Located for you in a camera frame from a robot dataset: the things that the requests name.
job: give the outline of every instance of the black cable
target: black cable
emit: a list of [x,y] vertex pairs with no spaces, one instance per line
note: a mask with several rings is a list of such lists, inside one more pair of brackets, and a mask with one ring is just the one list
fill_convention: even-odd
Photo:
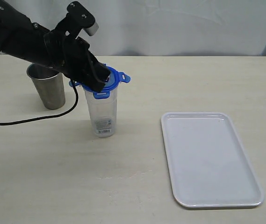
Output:
[[38,120],[51,119],[51,118],[59,118],[59,117],[62,117],[64,115],[67,115],[68,113],[72,112],[76,108],[76,106],[78,105],[79,94],[78,94],[78,91],[76,89],[76,86],[75,86],[75,83],[74,83],[73,80],[71,80],[71,83],[72,83],[72,88],[73,88],[73,90],[75,92],[75,95],[76,95],[76,100],[75,100],[74,105],[68,111],[66,111],[64,113],[61,113],[61,114],[57,114],[57,115],[50,115],[50,116],[44,116],[44,117],[39,117],[39,118],[32,118],[32,119],[27,119],[27,120],[19,120],[19,121],[14,121],[14,122],[0,123],[0,126],[18,125],[18,124],[24,124],[24,123],[29,123],[29,122],[38,121]]

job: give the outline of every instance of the table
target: table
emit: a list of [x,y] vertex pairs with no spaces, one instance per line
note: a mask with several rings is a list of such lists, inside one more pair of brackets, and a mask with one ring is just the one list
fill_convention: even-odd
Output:
[[[132,77],[119,86],[117,133],[93,136],[82,89],[71,114],[0,127],[0,224],[266,223],[266,57],[99,57]],[[46,110],[28,62],[0,56],[0,121]],[[160,118],[228,114],[265,191],[247,210],[186,210],[173,196]]]

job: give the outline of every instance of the wall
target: wall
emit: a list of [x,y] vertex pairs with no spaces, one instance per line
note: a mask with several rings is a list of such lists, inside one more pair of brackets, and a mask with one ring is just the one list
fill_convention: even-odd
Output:
[[[96,55],[261,55],[266,0],[79,0],[98,33],[82,37]],[[71,0],[7,0],[49,28]]]

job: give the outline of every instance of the stainless steel cup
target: stainless steel cup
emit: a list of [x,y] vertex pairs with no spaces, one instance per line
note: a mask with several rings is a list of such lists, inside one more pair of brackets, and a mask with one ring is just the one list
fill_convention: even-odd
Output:
[[27,75],[32,79],[46,108],[55,110],[65,104],[63,75],[61,73],[32,64],[27,69]]

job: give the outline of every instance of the white tray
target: white tray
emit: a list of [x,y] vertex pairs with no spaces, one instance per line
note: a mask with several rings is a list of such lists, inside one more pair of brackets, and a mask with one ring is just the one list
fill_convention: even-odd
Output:
[[263,191],[228,116],[170,112],[161,122],[178,203],[189,208],[262,204]]

